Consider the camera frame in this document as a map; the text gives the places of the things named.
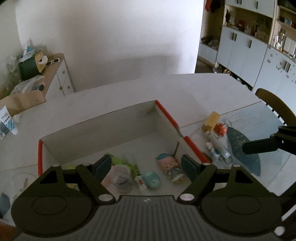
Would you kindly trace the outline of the pink heart-shaped object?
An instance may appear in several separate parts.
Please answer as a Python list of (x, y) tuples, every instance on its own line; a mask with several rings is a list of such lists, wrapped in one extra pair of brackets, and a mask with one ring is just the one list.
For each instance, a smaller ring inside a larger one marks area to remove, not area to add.
[(107, 173), (106, 177), (103, 179), (101, 184), (105, 188), (108, 188), (111, 184), (113, 184), (114, 177), (115, 177), (114, 166), (111, 166), (111, 170)]

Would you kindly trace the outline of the pink doll toy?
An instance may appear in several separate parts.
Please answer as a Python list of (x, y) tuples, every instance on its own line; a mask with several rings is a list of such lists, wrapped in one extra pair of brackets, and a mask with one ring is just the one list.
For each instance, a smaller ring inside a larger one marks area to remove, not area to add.
[(179, 162), (172, 156), (166, 153), (159, 154), (156, 157), (158, 167), (173, 183), (179, 182), (184, 177), (184, 172)]

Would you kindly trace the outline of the white wooden sideboard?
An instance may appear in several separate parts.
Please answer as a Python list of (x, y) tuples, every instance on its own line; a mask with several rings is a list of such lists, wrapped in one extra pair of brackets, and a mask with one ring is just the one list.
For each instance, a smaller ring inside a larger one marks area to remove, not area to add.
[(45, 77), (45, 87), (42, 92), (46, 101), (74, 93), (64, 54), (54, 54), (48, 58), (48, 61), (55, 58), (60, 58), (61, 61), (49, 67), (45, 66), (42, 71), (42, 76)]

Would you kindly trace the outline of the green cylindrical tube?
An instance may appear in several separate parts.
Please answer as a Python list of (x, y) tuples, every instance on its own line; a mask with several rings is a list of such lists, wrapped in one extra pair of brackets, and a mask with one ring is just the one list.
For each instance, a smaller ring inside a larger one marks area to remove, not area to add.
[(112, 161), (113, 166), (115, 166), (115, 165), (127, 166), (127, 168), (129, 168), (129, 170), (130, 170), (132, 178), (135, 178), (136, 176), (140, 175), (140, 171), (139, 171), (136, 163), (130, 163), (130, 162), (126, 161), (125, 159), (116, 157), (112, 154), (109, 154), (109, 156), (111, 157), (111, 161)]

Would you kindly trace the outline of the white cosmetic tube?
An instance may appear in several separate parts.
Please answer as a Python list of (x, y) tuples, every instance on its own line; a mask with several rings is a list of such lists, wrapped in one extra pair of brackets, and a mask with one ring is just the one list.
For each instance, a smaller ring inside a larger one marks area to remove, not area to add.
[(0, 114), (0, 118), (1, 118), (1, 122), (9, 129), (9, 131), (13, 134), (13, 135), (17, 135), (18, 134), (18, 127), (15, 124), (15, 121), (13, 120), (13, 118), (11, 117), (8, 109), (6, 106), (4, 106), (1, 109), (1, 114)]

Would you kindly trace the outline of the white blue tube keychain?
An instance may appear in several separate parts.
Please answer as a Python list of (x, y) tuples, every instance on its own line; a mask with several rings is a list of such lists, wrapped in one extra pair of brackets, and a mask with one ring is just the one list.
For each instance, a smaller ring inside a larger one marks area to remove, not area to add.
[(208, 142), (206, 143), (206, 147), (210, 154), (216, 158), (216, 160), (224, 161), (227, 165), (233, 165), (233, 159), (229, 150), (226, 149), (224, 144), (211, 132), (206, 132), (206, 136), (208, 138)]

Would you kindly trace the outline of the yellow rectangular box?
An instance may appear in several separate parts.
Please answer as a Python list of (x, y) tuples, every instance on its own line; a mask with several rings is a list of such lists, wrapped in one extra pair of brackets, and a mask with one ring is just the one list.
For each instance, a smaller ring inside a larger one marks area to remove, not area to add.
[(218, 114), (217, 112), (213, 111), (210, 116), (206, 119), (205, 123), (202, 126), (202, 131), (203, 132), (211, 132), (215, 125), (217, 125), (219, 119), (220, 119), (220, 114)]

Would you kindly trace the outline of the brown cardboard box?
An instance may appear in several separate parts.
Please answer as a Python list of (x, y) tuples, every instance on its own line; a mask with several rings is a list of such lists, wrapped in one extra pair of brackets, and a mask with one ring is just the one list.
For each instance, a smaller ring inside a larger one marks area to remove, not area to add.
[(7, 107), (11, 116), (19, 114), (29, 108), (37, 106), (46, 102), (43, 93), (39, 90), (33, 90), (25, 93), (18, 93), (6, 96), (1, 99), (0, 106), (3, 108)]

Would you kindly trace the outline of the green tissue box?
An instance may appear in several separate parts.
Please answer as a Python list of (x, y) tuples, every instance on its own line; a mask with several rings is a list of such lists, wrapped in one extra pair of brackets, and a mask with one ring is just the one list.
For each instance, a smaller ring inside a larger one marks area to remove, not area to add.
[(18, 64), (21, 80), (25, 81), (40, 75), (48, 62), (48, 58), (43, 51), (39, 51), (31, 58)]

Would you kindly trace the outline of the crumpled plastic bag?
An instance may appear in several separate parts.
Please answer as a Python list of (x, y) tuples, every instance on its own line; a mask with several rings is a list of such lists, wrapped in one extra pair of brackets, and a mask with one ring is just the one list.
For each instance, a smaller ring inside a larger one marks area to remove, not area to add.
[(33, 90), (42, 91), (44, 87), (45, 87), (45, 77), (42, 75), (37, 75), (31, 79), (22, 81), (21, 83), (16, 85), (14, 89), (11, 91), (10, 95), (23, 94)]

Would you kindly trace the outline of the orange keychain toy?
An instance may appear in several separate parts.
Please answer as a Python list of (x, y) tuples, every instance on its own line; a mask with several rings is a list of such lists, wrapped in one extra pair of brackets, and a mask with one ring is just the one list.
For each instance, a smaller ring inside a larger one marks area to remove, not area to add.
[(222, 123), (218, 123), (214, 127), (214, 132), (220, 136), (224, 137), (227, 133), (227, 130), (232, 126), (232, 122), (229, 120), (224, 120)]

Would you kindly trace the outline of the glass vase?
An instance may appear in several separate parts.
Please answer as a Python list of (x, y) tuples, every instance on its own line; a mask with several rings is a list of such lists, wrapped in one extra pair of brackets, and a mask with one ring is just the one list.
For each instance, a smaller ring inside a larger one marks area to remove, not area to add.
[(10, 95), (21, 82), (21, 74), (16, 59), (12, 56), (1, 60), (1, 98)]

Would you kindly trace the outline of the red cardboard shoe box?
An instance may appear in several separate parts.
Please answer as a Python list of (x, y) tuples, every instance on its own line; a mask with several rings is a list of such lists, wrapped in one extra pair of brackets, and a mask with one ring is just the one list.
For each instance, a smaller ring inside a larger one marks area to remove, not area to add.
[(184, 177), (171, 182), (157, 163), (162, 153), (172, 154), (178, 160), (187, 154), (197, 163), (208, 161), (192, 140), (181, 134), (179, 125), (163, 105), (153, 100), (102, 114), (41, 138), (38, 173), (43, 174), (52, 165), (66, 169), (93, 164), (111, 154), (137, 165), (141, 174), (154, 172), (160, 177), (160, 187), (148, 190), (148, 195), (178, 196), (189, 186), (189, 180)]

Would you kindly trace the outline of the blue patterned table mat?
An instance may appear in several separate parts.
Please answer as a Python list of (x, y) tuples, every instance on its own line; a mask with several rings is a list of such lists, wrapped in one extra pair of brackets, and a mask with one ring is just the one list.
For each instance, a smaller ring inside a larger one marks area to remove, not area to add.
[(282, 121), (264, 103), (259, 102), (223, 114), (222, 122), (227, 132), (218, 140), (230, 153), (227, 159), (215, 158), (207, 149), (209, 137), (195, 124), (189, 136), (201, 152), (221, 169), (240, 165), (254, 176), (269, 191), (281, 195), (295, 183), (295, 155), (280, 148), (281, 141), (276, 133)]

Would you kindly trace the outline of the clear small bottle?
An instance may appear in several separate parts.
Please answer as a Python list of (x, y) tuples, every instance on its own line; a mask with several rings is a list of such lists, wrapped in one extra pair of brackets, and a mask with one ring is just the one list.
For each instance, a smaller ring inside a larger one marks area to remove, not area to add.
[(132, 175), (126, 165), (114, 165), (111, 168), (111, 182), (121, 194), (132, 191)]

